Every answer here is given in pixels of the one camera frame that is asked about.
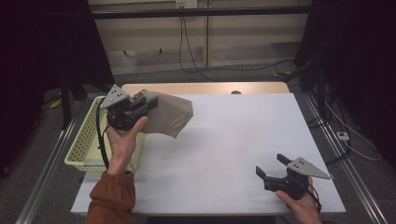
gray floor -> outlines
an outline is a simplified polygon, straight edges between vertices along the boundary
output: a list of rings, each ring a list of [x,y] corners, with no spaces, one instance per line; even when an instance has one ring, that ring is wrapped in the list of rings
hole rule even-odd
[[[251,69],[262,68],[268,64],[251,64],[227,66],[230,69]],[[236,71],[236,70],[212,70],[203,71],[203,75],[217,81],[271,81],[278,80],[279,77],[273,75],[276,71],[289,71],[294,69],[290,62],[280,63],[277,67],[256,71]],[[132,76],[115,76],[119,85],[125,83],[149,83],[149,82],[203,82],[210,81],[198,73],[186,73],[181,70],[172,70],[155,73],[137,73]],[[290,90],[294,93],[296,100],[303,112],[305,120],[315,118],[306,96],[311,92],[300,92],[298,78],[288,83]],[[83,106],[80,113],[86,113],[87,106]],[[359,127],[353,122],[353,118],[346,113],[346,120],[351,128],[358,130]],[[331,127],[340,130],[338,122],[333,118]],[[34,132],[21,155],[10,167],[11,176],[0,180],[0,223],[15,223],[26,200],[33,190],[35,182],[46,162],[50,157],[53,146],[56,144],[62,128],[62,108],[57,107],[51,110],[43,110]],[[318,145],[318,149],[323,160],[329,161],[335,157],[331,145],[320,128],[311,129],[311,133]],[[351,135],[352,146],[360,152],[375,156],[375,151],[364,140],[356,134]],[[83,223],[84,217],[71,214],[69,211],[74,202],[79,188],[79,182],[83,173],[76,172],[74,167],[63,163],[65,152],[61,155],[61,160],[54,167],[55,172],[46,188],[46,193],[41,200],[39,207],[35,211],[33,223]],[[396,223],[396,175],[395,169],[386,160],[369,161],[363,157],[352,153],[349,160],[353,163],[357,172],[361,176],[367,189],[372,193],[380,210],[383,212],[388,223]],[[366,208],[362,205],[360,195],[351,184],[346,175],[343,163],[337,162],[328,166],[333,176],[333,181],[346,207],[346,213],[334,215],[322,215],[323,220],[334,223],[374,223],[368,215]],[[293,216],[284,216],[289,223],[297,223]],[[137,223],[146,223],[145,217],[137,217]],[[278,217],[277,223],[285,223],[285,220]]]

gray fabric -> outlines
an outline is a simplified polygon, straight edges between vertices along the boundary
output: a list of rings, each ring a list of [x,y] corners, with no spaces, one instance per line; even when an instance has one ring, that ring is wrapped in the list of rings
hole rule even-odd
[[[158,97],[158,106],[148,112],[143,133],[163,133],[177,138],[193,116],[192,102],[156,91],[142,90],[149,100]]]

power outlet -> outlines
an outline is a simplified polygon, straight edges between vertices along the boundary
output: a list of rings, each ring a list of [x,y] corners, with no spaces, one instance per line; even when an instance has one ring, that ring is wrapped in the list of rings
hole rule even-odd
[[[186,0],[176,0],[176,8],[177,9],[186,8]]]
[[[341,141],[349,141],[349,136],[347,135],[346,132],[337,132],[337,137]]]
[[[197,0],[186,0],[186,8],[198,8]]]

brown sleeve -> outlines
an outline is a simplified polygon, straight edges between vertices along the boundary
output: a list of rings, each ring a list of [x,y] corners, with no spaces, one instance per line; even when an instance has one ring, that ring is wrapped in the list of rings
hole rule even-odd
[[[86,223],[132,223],[131,210],[134,208],[134,173],[108,175],[102,177],[91,194]]]

